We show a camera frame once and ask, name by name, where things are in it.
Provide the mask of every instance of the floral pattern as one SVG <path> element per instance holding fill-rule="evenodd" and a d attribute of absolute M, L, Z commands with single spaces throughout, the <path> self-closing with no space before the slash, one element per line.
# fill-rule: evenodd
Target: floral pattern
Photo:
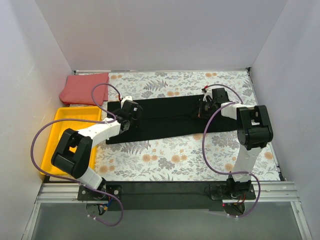
<path fill-rule="evenodd" d="M 257 104 L 246 71 L 122 72 L 109 76 L 110 83 L 123 96 L 132 96 L 134 100 L 198 95 L 204 86 L 220 83 L 236 90 L 245 104 Z M 231 101 L 238 101 L 234 93 L 227 91 Z M 118 100 L 112 89 L 109 100 Z M 206 166 L 202 138 L 203 134 L 199 133 L 112 145 L 101 142 L 97 147 L 95 171 L 107 181 L 225 181 L 228 176 L 216 174 Z M 235 131 L 206 135 L 207 159 L 219 171 L 233 169 L 239 147 Z M 269 145 L 258 156 L 252 172 L 262 181 L 280 180 Z"/>

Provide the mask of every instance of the yellow bin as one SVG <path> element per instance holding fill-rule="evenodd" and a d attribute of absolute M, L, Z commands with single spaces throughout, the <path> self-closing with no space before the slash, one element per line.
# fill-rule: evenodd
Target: yellow bin
<path fill-rule="evenodd" d="M 56 111 L 54 120 L 58 119 L 85 119 L 101 121 L 101 109 L 97 106 L 82 106 L 82 107 L 60 107 Z M 51 164 L 51 158 L 56 150 L 58 142 L 62 136 L 62 133 L 66 129 L 85 129 L 94 125 L 91 122 L 82 121 L 60 121 L 54 123 L 49 135 L 48 143 L 44 152 L 41 169 L 54 175 L 67 175 L 67 173 L 61 171 Z M 91 150 L 89 167 L 94 169 L 96 163 L 97 147 Z"/>

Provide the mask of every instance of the folded red cloth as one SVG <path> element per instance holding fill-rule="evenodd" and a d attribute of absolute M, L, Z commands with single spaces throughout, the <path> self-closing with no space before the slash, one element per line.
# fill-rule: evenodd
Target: folded red cloth
<path fill-rule="evenodd" d="M 108 73 L 90 75 L 70 75 L 64 89 L 59 95 L 60 100 L 68 104 L 95 105 L 91 98 L 91 91 L 97 84 L 108 83 Z M 101 85 L 94 90 L 94 99 L 99 105 L 108 100 L 108 86 Z"/>

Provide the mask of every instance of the gray wall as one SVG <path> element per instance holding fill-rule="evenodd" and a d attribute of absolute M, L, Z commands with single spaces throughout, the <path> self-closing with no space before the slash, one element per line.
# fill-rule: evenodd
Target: gray wall
<path fill-rule="evenodd" d="M 266 104 L 273 146 L 294 181 L 313 239 L 320 239 L 320 2 L 289 0 L 252 67 Z"/>
<path fill-rule="evenodd" d="M 73 70 L 252 66 L 287 0 L 36 0 Z"/>
<path fill-rule="evenodd" d="M 21 239 L 41 180 L 30 160 L 71 69 L 34 0 L 0 1 L 0 239 Z M 48 132 L 36 144 L 41 162 Z"/>

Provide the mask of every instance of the black cloth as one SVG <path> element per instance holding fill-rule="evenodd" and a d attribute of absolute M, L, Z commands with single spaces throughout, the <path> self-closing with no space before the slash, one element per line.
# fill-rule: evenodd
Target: black cloth
<path fill-rule="evenodd" d="M 134 100 L 143 108 L 138 128 L 106 140 L 106 144 L 163 139 L 203 133 L 208 119 L 198 118 L 199 100 L 203 95 L 179 96 Z M 108 102 L 108 111 L 121 107 L 120 102 Z M 237 122 L 220 113 L 212 121 L 208 133 L 228 132 L 237 129 Z"/>

